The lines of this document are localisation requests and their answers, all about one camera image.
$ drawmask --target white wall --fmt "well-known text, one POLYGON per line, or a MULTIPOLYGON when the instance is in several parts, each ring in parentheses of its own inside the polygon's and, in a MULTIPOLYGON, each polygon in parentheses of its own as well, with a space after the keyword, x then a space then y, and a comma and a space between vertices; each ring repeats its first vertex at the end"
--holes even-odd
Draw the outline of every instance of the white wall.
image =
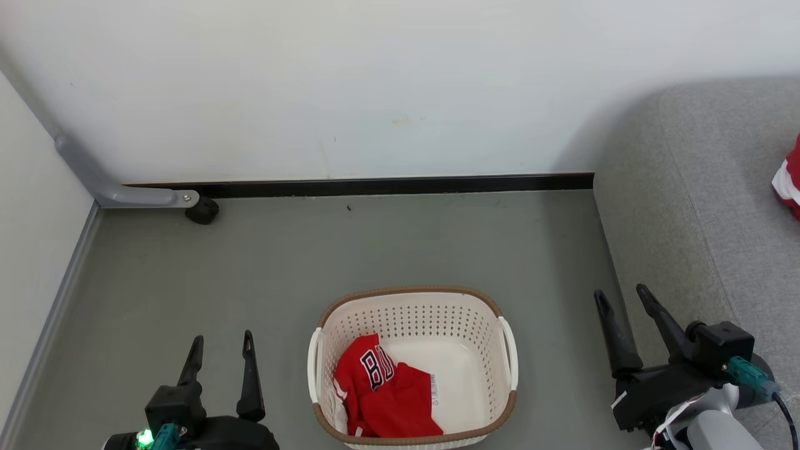
POLYGON ((0 74, 0 429, 92 204, 0 74))
POLYGON ((592 171, 621 110, 800 73, 797 0, 0 0, 124 182, 592 171))

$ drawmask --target gray couch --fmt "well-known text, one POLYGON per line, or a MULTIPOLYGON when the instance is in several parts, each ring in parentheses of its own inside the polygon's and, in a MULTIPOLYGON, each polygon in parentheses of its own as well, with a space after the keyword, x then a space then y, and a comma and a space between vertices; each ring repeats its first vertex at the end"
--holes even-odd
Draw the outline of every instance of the gray couch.
MULTIPOLYGON (((800 133, 800 78, 679 86, 642 102, 594 179, 645 365, 667 353, 636 296, 686 326, 729 320, 756 339, 800 420, 800 223, 770 182, 800 133)), ((791 448, 774 404, 738 412, 766 450, 791 448)))

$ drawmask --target red cloth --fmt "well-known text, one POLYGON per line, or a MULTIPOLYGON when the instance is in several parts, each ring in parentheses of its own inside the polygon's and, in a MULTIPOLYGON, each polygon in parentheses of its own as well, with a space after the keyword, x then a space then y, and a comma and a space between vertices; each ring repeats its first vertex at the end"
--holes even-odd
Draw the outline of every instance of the red cloth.
POLYGON ((430 374, 404 363, 395 366, 378 335, 353 341, 339 359, 334 378, 347 409, 347 434, 385 438, 443 434, 430 418, 430 374))
POLYGON ((772 187, 778 198, 789 207, 792 216, 800 220, 800 135, 786 161, 772 179, 772 187))

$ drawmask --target laundry basket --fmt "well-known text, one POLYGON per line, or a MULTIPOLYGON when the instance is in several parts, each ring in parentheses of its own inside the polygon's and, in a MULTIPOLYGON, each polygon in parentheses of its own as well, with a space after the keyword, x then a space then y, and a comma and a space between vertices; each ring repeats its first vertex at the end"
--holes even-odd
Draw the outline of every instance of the laundry basket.
POLYGON ((348 295, 311 336, 308 390, 314 414, 351 448, 444 450, 483 440, 506 422, 517 398, 517 347, 497 305, 463 287, 396 287, 348 295), (432 416, 442 436, 402 439, 336 431, 333 377, 357 337, 378 333, 396 362, 431 374, 432 416))

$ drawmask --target gray floor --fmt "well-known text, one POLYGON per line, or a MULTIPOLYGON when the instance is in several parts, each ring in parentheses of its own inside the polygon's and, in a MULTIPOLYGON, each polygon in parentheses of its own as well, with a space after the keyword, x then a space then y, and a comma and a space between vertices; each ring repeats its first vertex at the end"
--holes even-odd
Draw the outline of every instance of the gray floor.
POLYGON ((616 429, 592 292, 618 299, 591 191, 221 201, 211 226, 176 211, 104 211, 23 425, 21 450, 99 448, 145 426, 193 337, 210 415, 233 414, 253 331, 281 448, 345 448, 317 425, 308 339, 341 295, 455 284, 494 298, 514 329, 517 407, 474 448, 640 449, 616 429))

